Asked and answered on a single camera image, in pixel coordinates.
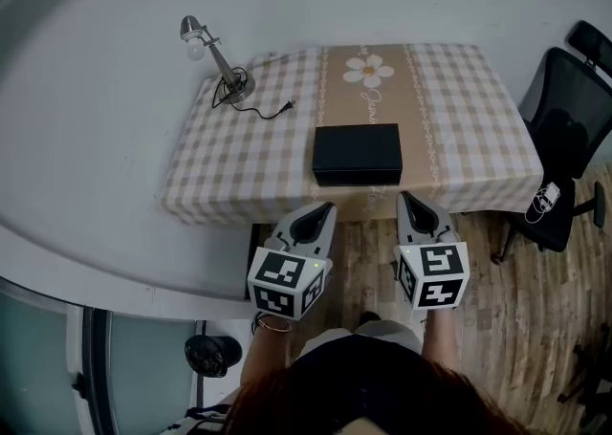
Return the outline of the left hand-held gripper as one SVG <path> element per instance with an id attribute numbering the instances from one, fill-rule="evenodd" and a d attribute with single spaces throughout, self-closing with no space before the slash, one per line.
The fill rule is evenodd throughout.
<path id="1" fill-rule="evenodd" d="M 329 258 L 338 209 L 314 202 L 282 218 L 273 237 L 289 247 L 315 247 L 310 254 L 258 247 L 248 274 L 250 299 L 258 312 L 300 320 L 321 297 L 333 268 Z"/>

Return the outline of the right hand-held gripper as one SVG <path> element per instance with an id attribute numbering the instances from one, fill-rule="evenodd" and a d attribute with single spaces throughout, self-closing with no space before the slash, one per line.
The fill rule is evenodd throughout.
<path id="1" fill-rule="evenodd" d="M 469 256 L 466 242 L 451 243 L 455 228 L 448 211 L 409 191 L 398 194 L 396 209 L 396 277 L 412 309 L 457 307 L 469 282 Z"/>

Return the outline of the black rectangular box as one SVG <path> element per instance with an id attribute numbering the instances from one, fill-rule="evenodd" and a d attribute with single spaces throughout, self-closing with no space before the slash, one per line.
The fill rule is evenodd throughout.
<path id="1" fill-rule="evenodd" d="M 403 173 L 399 126 L 318 127 L 312 169 L 321 187 L 398 185 Z"/>

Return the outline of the person's left forearm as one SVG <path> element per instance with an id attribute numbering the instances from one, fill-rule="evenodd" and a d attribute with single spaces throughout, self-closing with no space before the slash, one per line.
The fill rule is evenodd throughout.
<path id="1" fill-rule="evenodd" d="M 253 322 L 253 337 L 240 376 L 244 386 L 283 369 L 288 362 L 292 323 L 275 315 L 259 315 Z"/>

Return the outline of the person's right forearm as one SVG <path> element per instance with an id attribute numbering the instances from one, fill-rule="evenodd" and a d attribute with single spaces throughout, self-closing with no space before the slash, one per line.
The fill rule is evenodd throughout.
<path id="1" fill-rule="evenodd" d="M 427 312 L 422 357 L 453 371 L 460 369 L 452 309 Z"/>

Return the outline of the beige checked flower tablecloth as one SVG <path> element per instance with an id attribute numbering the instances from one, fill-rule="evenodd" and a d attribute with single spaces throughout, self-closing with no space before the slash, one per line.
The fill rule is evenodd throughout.
<path id="1" fill-rule="evenodd" d="M 308 48 L 254 58 L 253 93 L 218 104 L 204 81 L 169 168 L 162 207 L 189 224 L 273 223 L 315 201 L 342 222 L 391 219 L 399 192 L 450 212 L 526 210 L 544 171 L 506 87 L 472 45 Z M 398 185 L 321 187 L 320 126 L 396 123 Z"/>

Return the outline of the person's grey trouser leg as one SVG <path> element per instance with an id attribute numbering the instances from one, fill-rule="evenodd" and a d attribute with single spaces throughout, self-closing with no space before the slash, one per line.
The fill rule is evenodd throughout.
<path id="1" fill-rule="evenodd" d="M 355 332 L 350 332 L 345 328 L 326 330 L 317 337 L 307 340 L 298 357 L 303 357 L 327 342 L 351 335 L 373 337 L 397 343 L 417 354 L 421 354 L 423 349 L 422 341 L 411 328 L 397 321 L 382 319 L 368 321 L 359 326 Z"/>

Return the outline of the person's dark top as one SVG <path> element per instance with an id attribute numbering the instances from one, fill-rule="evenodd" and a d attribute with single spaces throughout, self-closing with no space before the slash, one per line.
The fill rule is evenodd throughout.
<path id="1" fill-rule="evenodd" d="M 300 356 L 293 367 L 390 371 L 418 362 L 421 356 L 396 342 L 350 334 L 325 341 Z"/>

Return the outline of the black mesh office chair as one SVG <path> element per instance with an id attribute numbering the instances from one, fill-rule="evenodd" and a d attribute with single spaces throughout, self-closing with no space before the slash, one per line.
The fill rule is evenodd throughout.
<path id="1" fill-rule="evenodd" d="M 560 196 L 537 224 L 526 223 L 524 212 L 508 212 L 508 236 L 503 249 L 492 254 L 499 265 L 514 237 L 522 234 L 540 250 L 565 250 L 573 220 L 591 214 L 602 228 L 606 217 L 603 187 L 594 184 L 590 200 L 576 204 L 576 182 L 603 140 L 612 132 L 612 40 L 580 20 L 569 32 L 567 49 L 553 47 L 544 55 L 519 109 L 544 170 L 541 187 L 555 183 Z"/>

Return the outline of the silver desk lamp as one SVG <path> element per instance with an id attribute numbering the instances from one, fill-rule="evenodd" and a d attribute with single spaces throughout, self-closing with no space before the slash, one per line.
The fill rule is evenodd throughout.
<path id="1" fill-rule="evenodd" d="M 237 103 L 248 98 L 255 88 L 254 79 L 241 67 L 231 68 L 218 49 L 219 37 L 213 36 L 206 25 L 202 25 L 195 16 L 187 15 L 181 21 L 180 37 L 187 45 L 187 57 L 201 60 L 209 49 L 221 75 L 221 81 L 227 93 L 221 97 L 225 104 Z"/>

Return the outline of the striped dark and white cloth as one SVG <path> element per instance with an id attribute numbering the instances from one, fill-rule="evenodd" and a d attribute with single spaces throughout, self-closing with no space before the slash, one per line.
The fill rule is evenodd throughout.
<path id="1" fill-rule="evenodd" d="M 160 435 L 220 435 L 230 408 L 230 404 L 189 408 L 181 420 L 169 425 Z"/>

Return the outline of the black swivel chair base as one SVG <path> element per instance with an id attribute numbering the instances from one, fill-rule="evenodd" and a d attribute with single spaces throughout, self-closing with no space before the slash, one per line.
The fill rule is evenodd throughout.
<path id="1" fill-rule="evenodd" d="M 612 383 L 612 345 L 602 344 L 593 358 L 579 344 L 574 346 L 573 353 L 584 364 L 585 376 L 568 394 L 559 394 L 557 402 L 566 403 L 579 394 L 578 403 L 585 407 L 579 427 L 587 427 L 602 415 L 603 424 L 595 435 L 612 435 L 612 387 L 607 392 L 598 391 L 602 381 Z"/>

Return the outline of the glass door with dark frame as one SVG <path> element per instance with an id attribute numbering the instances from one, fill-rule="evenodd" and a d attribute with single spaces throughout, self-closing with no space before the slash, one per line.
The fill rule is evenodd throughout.
<path id="1" fill-rule="evenodd" d="M 0 435 L 159 435 L 201 402 L 203 322 L 120 315 L 0 278 Z"/>

